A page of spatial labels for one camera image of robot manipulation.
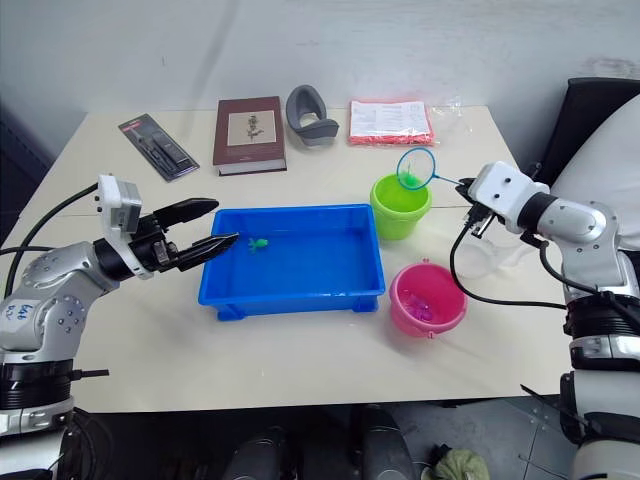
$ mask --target green bucket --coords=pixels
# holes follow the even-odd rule
[[[369,195],[376,230],[385,240],[406,238],[425,213],[431,208],[429,187],[407,190],[395,173],[382,177]]]

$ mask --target blue plastic tray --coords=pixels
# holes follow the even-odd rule
[[[239,232],[206,263],[198,301],[219,320],[247,315],[348,310],[372,312],[384,293],[369,205],[220,210],[212,234]],[[254,253],[250,239],[267,247]]]

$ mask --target pink plastic bucket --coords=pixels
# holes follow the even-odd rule
[[[467,311],[467,297],[449,270],[426,260],[401,270],[389,296],[393,323],[413,337],[433,338],[451,330]]]

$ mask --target toy fish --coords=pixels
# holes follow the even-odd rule
[[[267,245],[269,245],[269,240],[266,238],[259,238],[257,240],[254,240],[253,238],[249,239],[249,250],[251,253],[256,253],[257,249],[265,248]]]

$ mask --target table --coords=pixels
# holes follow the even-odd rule
[[[402,152],[347,147],[343,128],[342,138],[330,149],[305,153],[290,142],[286,173],[220,178],[209,164],[215,114],[193,113],[191,133],[182,136],[179,126],[188,115],[152,113],[202,165],[168,185],[120,138],[116,125],[134,113],[89,115],[5,246],[16,245],[53,203],[95,181],[101,171],[136,182],[145,211],[212,194],[222,206],[233,208],[366,202],[373,181],[392,170]],[[345,125],[344,112],[330,111],[330,116]],[[443,175],[473,176],[481,163],[512,161],[486,108],[464,109],[463,118],[466,127],[444,137],[435,149],[439,159],[446,159]],[[89,155],[92,143],[101,145],[95,155]],[[436,208],[410,238],[381,242],[387,287],[407,264],[423,258],[447,264],[467,208],[450,186],[440,184],[433,188]],[[211,222],[208,215],[177,225],[168,238],[184,248],[208,235]],[[62,246],[101,236],[94,205],[87,200],[54,218],[33,244]],[[552,253],[557,262],[558,252]],[[22,267],[34,255],[25,255]],[[0,258],[0,271],[6,272],[8,263],[8,257]],[[156,274],[149,281],[131,279],[96,301],[75,364],[109,368],[111,375],[75,382],[79,406],[134,412],[482,398],[519,395],[520,383],[546,394],[557,393],[560,374],[570,369],[570,339],[562,333],[561,311],[470,300],[461,324],[430,341],[395,330],[386,294],[372,314],[313,312],[225,323],[215,319],[215,310],[197,304],[201,272],[198,267]],[[562,301],[560,285],[543,271],[536,255],[465,284],[487,296]]]

